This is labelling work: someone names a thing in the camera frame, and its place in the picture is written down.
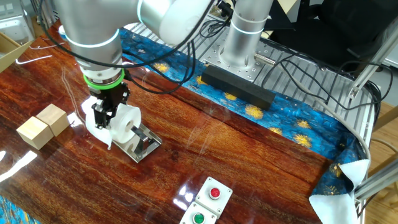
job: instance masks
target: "white tissue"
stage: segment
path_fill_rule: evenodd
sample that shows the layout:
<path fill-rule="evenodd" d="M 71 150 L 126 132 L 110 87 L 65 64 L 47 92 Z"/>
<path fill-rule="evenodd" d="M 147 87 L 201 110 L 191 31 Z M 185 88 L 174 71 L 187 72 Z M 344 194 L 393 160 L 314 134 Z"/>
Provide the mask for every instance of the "white tissue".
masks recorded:
<path fill-rule="evenodd" d="M 141 124 L 141 111 L 129 105 L 120 104 L 116 116 L 111 119 L 110 128 L 98 129 L 95 127 L 94 110 L 91 108 L 97 102 L 94 96 L 89 97 L 81 105 L 86 113 L 87 130 L 97 139 L 108 145 L 111 149 L 112 140 L 120 143 L 126 143 L 135 134 L 131 131 L 133 126 L 139 127 Z"/>

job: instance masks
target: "green button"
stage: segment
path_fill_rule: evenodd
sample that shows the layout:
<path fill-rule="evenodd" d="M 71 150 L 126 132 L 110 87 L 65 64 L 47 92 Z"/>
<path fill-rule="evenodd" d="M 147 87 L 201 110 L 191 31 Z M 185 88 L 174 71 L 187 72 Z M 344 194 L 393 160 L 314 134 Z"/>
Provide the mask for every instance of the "green button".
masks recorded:
<path fill-rule="evenodd" d="M 197 213 L 195 214 L 195 216 L 193 217 L 193 222 L 195 224 L 202 224 L 205 222 L 205 217 L 201 214 L 201 213 Z"/>

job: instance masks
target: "wooden cube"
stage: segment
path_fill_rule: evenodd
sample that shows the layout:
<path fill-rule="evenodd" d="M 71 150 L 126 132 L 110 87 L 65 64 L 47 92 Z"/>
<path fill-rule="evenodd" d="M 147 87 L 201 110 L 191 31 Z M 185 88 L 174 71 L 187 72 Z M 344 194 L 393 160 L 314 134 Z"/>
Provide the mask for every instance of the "wooden cube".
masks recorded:
<path fill-rule="evenodd" d="M 54 136 L 50 127 L 35 117 L 31 117 L 27 120 L 17 129 L 17 132 L 26 143 L 36 149 L 41 149 Z"/>
<path fill-rule="evenodd" d="M 54 136 L 58 136 L 69 126 L 67 113 L 53 104 L 46 107 L 36 118 L 48 124 Z"/>

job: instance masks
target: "blue fabric with yellow pattern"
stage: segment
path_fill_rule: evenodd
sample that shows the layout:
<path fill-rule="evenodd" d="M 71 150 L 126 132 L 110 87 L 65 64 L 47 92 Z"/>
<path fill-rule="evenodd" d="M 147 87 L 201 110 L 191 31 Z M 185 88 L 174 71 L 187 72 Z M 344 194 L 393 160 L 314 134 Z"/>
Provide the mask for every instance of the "blue fabric with yellow pattern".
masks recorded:
<path fill-rule="evenodd" d="M 120 33 L 123 49 L 139 55 L 144 60 L 153 59 L 171 50 L 169 47 L 133 34 L 129 30 L 121 29 Z M 136 58 L 128 55 L 124 56 L 139 62 Z M 185 54 L 176 53 L 164 61 L 154 64 L 154 66 L 169 78 L 182 80 L 186 70 L 184 66 L 186 62 L 187 56 Z M 358 161 L 366 158 L 366 156 L 358 140 L 340 122 L 322 112 L 313 110 L 309 105 L 301 101 L 280 93 L 275 93 L 276 97 L 269 111 L 261 110 L 203 83 L 200 78 L 205 68 L 203 63 L 197 61 L 195 75 L 183 86 L 333 160 L 334 163 L 321 177 L 318 185 L 313 190 L 313 195 L 339 195 L 352 191 L 352 182 L 345 177 L 338 165 Z M 0 224 L 39 223 L 6 198 L 0 197 L 0 201 L 2 203 Z"/>
<path fill-rule="evenodd" d="M 0 197 L 0 224 L 39 224 L 29 214 L 4 197 Z"/>

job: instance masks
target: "black block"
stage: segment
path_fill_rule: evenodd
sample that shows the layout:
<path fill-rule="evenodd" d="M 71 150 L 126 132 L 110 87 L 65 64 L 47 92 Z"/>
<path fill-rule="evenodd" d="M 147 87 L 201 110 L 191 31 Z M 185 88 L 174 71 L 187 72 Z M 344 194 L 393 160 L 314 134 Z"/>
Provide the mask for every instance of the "black block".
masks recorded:
<path fill-rule="evenodd" d="M 213 65 L 207 67 L 201 80 L 264 110 L 269 110 L 275 98 L 275 93 Z"/>

